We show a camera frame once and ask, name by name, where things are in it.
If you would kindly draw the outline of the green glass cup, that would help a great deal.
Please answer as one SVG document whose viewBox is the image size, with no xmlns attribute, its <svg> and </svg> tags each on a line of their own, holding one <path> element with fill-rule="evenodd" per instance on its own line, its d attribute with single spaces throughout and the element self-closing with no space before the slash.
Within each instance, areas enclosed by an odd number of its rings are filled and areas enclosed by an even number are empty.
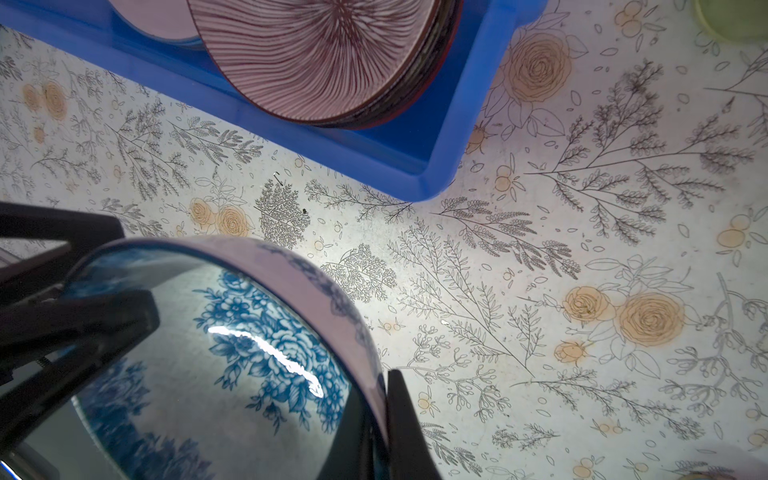
<svg viewBox="0 0 768 480">
<path fill-rule="evenodd" d="M 696 0 L 693 9 L 704 30 L 718 40 L 767 41 L 767 0 Z"/>
</svg>

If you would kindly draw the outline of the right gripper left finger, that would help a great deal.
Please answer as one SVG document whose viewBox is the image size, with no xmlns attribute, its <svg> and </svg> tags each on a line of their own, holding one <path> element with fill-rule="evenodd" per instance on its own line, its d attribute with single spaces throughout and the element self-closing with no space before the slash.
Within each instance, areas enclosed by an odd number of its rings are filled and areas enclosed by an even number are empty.
<svg viewBox="0 0 768 480">
<path fill-rule="evenodd" d="M 146 290 L 86 298 L 53 289 L 97 248 L 124 239 L 111 216 L 4 202 L 1 235 L 58 240 L 51 251 L 1 270 L 1 381 L 42 361 L 1 396 L 1 447 L 15 449 L 71 397 L 154 333 L 160 317 Z"/>
</svg>

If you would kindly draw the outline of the blue plastic bin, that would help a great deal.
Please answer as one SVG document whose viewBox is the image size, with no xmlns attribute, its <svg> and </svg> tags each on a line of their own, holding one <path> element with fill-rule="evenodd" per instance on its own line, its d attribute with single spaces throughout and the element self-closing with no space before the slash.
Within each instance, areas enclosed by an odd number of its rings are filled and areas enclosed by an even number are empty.
<svg viewBox="0 0 768 480">
<path fill-rule="evenodd" d="M 152 40 L 105 1 L 5 1 L 4 26 L 242 127 L 390 196 L 424 201 L 452 182 L 515 30 L 542 1 L 468 1 L 434 80 L 403 113 L 362 130 L 272 117 L 225 80 L 210 56 Z"/>
</svg>

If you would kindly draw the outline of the purple striped bowl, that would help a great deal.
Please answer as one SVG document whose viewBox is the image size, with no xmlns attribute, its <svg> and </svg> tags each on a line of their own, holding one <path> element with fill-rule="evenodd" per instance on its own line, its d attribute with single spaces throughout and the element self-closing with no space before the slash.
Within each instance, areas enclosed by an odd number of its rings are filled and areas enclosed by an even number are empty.
<svg viewBox="0 0 768 480">
<path fill-rule="evenodd" d="M 451 1 L 192 1 L 212 60 L 261 110 L 341 126 L 387 97 L 451 17 Z"/>
</svg>

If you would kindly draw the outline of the blue white bottom bowl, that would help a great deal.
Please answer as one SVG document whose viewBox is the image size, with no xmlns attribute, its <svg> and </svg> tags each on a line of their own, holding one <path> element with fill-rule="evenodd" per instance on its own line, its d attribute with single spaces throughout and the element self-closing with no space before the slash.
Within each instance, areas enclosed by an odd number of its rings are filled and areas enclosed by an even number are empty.
<svg viewBox="0 0 768 480">
<path fill-rule="evenodd" d="M 322 269 L 251 238 L 130 238 L 58 296 L 138 290 L 158 329 L 66 402 L 122 478 L 388 477 L 376 347 Z"/>
</svg>

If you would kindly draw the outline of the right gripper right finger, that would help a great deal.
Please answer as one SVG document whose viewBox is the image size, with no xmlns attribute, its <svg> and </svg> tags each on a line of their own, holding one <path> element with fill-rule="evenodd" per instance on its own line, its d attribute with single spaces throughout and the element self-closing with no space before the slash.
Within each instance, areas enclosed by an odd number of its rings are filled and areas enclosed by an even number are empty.
<svg viewBox="0 0 768 480">
<path fill-rule="evenodd" d="M 405 379 L 399 370 L 388 372 L 386 406 L 390 478 L 441 480 L 422 433 Z"/>
</svg>

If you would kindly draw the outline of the black white leaf bowl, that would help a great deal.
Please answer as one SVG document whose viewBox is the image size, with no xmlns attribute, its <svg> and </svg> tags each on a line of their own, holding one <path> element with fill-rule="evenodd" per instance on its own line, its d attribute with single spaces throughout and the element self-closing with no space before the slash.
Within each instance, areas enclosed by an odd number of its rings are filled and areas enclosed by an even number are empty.
<svg viewBox="0 0 768 480">
<path fill-rule="evenodd" d="M 407 110 L 424 93 L 445 61 L 458 29 L 463 1 L 437 1 L 436 11 L 419 48 L 394 83 L 358 111 L 321 128 L 360 130 L 386 123 Z"/>
</svg>

